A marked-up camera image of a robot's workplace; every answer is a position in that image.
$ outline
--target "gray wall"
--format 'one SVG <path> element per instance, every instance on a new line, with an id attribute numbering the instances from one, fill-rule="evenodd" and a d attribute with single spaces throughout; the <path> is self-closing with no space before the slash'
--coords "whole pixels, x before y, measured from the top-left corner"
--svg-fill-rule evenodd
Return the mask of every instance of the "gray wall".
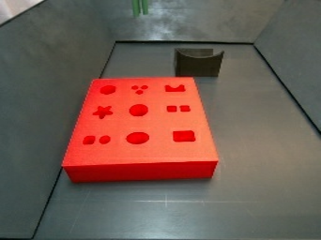
<path id="1" fill-rule="evenodd" d="M 150 0 L 138 18 L 131 0 L 98 2 L 118 40 L 253 43 L 284 0 Z"/>
<path id="2" fill-rule="evenodd" d="M 254 46 L 321 130 L 321 1 L 288 0 Z"/>
<path id="3" fill-rule="evenodd" d="M 104 68 L 114 40 L 96 9 L 48 0 L 0 28 L 0 238 L 32 237 Z"/>

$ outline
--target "gray floor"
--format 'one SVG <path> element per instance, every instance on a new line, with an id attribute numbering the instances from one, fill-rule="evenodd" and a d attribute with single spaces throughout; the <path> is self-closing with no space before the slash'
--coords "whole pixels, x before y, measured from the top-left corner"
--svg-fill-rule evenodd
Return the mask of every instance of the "gray floor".
<path id="1" fill-rule="evenodd" d="M 173 76 L 177 47 L 226 51 L 197 79 L 213 179 L 75 185 L 63 172 L 36 238 L 320 238 L 320 135 L 253 46 L 116 44 L 104 77 Z"/>

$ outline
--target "black object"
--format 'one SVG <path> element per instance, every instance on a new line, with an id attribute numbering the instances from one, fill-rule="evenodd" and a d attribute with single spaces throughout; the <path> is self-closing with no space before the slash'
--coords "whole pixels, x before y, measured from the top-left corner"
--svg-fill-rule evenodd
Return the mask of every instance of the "black object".
<path id="1" fill-rule="evenodd" d="M 213 49 L 175 49 L 175 76 L 217 77 L 223 55 L 213 55 Z"/>

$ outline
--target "red box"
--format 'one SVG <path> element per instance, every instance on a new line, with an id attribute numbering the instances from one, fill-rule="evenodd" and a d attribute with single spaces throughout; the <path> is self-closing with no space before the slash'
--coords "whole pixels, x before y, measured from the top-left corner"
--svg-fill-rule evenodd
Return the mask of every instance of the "red box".
<path id="1" fill-rule="evenodd" d="M 92 81 L 63 161 L 72 182 L 210 178 L 217 162 L 193 78 Z"/>

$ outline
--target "green tube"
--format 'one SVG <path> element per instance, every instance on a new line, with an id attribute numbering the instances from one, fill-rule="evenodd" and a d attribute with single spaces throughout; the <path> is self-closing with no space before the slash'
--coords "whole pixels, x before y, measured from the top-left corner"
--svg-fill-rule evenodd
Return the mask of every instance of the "green tube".
<path id="1" fill-rule="evenodd" d="M 149 0 L 142 0 L 143 14 L 149 14 Z"/>
<path id="2" fill-rule="evenodd" d="M 141 13 L 139 0 L 131 0 L 131 4 L 133 4 L 133 14 L 134 14 L 134 17 L 138 17 L 139 13 Z"/>

